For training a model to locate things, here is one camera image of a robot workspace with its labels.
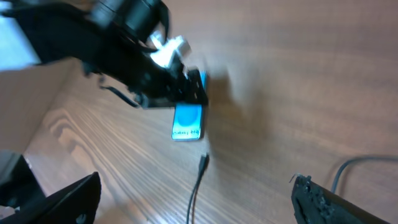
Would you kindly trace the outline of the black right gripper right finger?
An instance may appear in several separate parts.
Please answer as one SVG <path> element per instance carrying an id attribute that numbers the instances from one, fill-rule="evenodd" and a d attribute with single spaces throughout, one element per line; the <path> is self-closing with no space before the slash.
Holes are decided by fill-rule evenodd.
<path id="1" fill-rule="evenodd" d="M 378 224 L 386 221 L 312 182 L 295 175 L 291 200 L 298 224 Z"/>

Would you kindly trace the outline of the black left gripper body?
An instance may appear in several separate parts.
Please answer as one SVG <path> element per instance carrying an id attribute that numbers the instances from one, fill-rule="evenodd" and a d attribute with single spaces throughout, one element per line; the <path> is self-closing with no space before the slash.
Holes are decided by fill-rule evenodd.
<path id="1" fill-rule="evenodd" d="M 146 56 L 118 57 L 118 78 L 136 96 L 132 100 L 119 92 L 118 97 L 132 107 L 163 108 L 178 103 L 208 104 L 208 97 L 200 72 L 184 72 L 184 64 L 177 58 L 170 68 L 162 68 Z"/>

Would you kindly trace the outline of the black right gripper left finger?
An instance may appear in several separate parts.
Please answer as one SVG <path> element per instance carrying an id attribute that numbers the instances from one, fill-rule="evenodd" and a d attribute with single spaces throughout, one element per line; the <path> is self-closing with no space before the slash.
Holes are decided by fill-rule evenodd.
<path id="1" fill-rule="evenodd" d="M 99 173 L 90 175 L 21 208 L 1 224 L 93 224 L 101 197 Z"/>

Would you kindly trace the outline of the blue Galaxy smartphone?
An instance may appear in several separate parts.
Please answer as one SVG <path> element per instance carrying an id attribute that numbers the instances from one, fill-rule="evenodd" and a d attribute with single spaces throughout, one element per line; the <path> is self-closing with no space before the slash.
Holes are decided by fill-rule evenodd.
<path id="1" fill-rule="evenodd" d="M 205 107 L 202 105 L 178 104 L 175 107 L 172 125 L 174 141 L 196 141 L 202 135 L 202 124 Z"/>

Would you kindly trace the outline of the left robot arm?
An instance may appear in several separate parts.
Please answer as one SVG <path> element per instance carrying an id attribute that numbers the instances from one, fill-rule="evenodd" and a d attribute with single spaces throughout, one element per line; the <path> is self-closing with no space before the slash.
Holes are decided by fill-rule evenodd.
<path id="1" fill-rule="evenodd" d="M 178 104 L 208 104 L 197 69 L 187 70 L 173 55 L 168 66 L 151 55 L 147 40 L 158 25 L 170 28 L 170 11 L 162 1 L 98 1 L 85 11 L 53 1 L 14 1 L 3 12 L 15 19 L 42 65 L 73 57 L 85 75 L 109 75 L 123 83 L 134 98 L 114 94 L 134 108 L 171 108 Z"/>

